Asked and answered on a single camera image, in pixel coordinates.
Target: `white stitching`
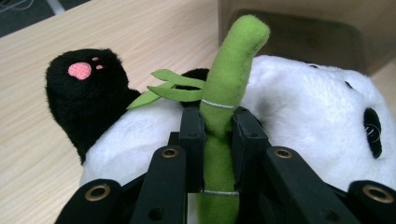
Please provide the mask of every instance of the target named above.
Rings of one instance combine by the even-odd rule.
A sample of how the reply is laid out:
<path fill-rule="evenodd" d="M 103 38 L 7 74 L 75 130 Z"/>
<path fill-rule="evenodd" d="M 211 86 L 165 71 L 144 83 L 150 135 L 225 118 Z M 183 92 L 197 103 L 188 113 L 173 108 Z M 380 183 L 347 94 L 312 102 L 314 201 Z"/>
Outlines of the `white stitching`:
<path fill-rule="evenodd" d="M 202 99 L 202 102 L 204 102 L 207 105 L 213 105 L 215 107 L 220 107 L 220 108 L 224 108 L 224 109 L 233 109 L 233 105 L 219 105 L 219 104 L 215 104 L 210 101 L 207 101 L 206 99 Z"/>

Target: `black plush fabric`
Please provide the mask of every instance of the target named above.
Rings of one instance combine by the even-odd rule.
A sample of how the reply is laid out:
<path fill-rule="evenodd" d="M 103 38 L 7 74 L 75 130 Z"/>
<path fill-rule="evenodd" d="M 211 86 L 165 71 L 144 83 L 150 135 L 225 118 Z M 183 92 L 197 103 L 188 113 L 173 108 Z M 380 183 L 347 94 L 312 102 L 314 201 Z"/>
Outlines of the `black plush fabric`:
<path fill-rule="evenodd" d="M 68 69 L 74 63 L 89 64 L 91 74 L 85 79 L 70 76 Z M 46 78 L 50 112 L 77 148 L 81 162 L 96 140 L 140 95 L 128 89 L 121 61 L 110 49 L 66 52 L 50 63 Z"/>

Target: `cable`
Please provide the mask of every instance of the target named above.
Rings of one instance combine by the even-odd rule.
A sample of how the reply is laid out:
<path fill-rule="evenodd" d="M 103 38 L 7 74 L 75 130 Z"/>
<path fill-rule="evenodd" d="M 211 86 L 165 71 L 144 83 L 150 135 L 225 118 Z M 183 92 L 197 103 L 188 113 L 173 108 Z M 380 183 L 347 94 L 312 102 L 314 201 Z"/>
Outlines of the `cable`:
<path fill-rule="evenodd" d="M 31 0 L 28 6 L 26 6 L 26 7 L 12 7 L 11 10 L 24 11 L 24 10 L 28 9 L 29 7 L 31 7 L 34 2 L 35 2 L 35 0 Z"/>
<path fill-rule="evenodd" d="M 10 6 L 6 6 L 6 4 L 8 4 L 10 2 L 10 0 L 5 0 L 3 3 L 0 2 L 1 3 L 1 5 L 0 5 L 0 8 L 1 8 L 0 13 L 2 13 L 4 11 L 7 11 L 9 9 L 10 10 L 14 10 L 14 11 L 24 11 L 24 10 L 28 9 L 29 7 L 31 7 L 32 4 L 35 2 L 35 0 L 31 0 L 28 6 L 26 6 L 26 7 L 17 7 L 17 6 L 21 5 L 22 3 L 25 3 L 26 1 L 27 0 L 22 0 L 22 1 L 18 2 L 18 3 L 10 5 Z"/>

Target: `panda plush toy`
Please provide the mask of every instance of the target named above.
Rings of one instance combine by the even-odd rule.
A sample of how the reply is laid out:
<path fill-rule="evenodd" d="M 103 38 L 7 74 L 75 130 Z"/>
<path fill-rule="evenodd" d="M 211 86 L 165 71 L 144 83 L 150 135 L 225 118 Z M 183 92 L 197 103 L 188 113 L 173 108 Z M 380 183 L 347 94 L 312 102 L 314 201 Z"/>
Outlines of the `panda plush toy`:
<path fill-rule="evenodd" d="M 205 80 L 208 69 L 183 76 Z M 47 70 L 49 109 L 81 157 L 80 185 L 113 179 L 121 185 L 149 168 L 153 152 L 178 132 L 183 105 L 160 99 L 133 110 L 110 49 L 80 49 L 55 58 Z M 326 183 L 347 191 L 356 180 L 396 189 L 396 124 L 367 76 L 275 56 L 252 60 L 241 106 L 261 122 L 273 146 L 296 150 Z M 197 222 L 189 198 L 189 223 Z"/>

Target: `white plush fabric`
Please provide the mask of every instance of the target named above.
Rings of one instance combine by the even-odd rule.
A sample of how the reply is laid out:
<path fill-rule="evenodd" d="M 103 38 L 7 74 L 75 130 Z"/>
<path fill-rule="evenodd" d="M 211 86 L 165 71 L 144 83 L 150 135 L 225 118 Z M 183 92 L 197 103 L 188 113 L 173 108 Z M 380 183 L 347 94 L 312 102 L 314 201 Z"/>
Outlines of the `white plush fabric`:
<path fill-rule="evenodd" d="M 261 56 L 253 62 L 243 105 L 262 122 L 273 146 L 298 151 L 325 182 L 347 190 L 350 182 L 367 179 L 396 189 L 396 125 L 370 78 Z M 368 107 L 382 126 L 378 159 L 363 127 Z"/>
<path fill-rule="evenodd" d="M 396 189 L 396 125 L 384 98 L 362 74 L 317 67 L 255 58 L 242 106 L 262 122 L 273 146 L 297 150 L 325 182 L 347 190 L 350 182 L 369 179 Z M 363 127 L 368 107 L 382 125 L 378 159 Z M 145 173 L 152 153 L 178 131 L 181 113 L 179 103 L 164 99 L 128 111 L 88 152 L 81 185 L 96 178 L 123 185 Z"/>

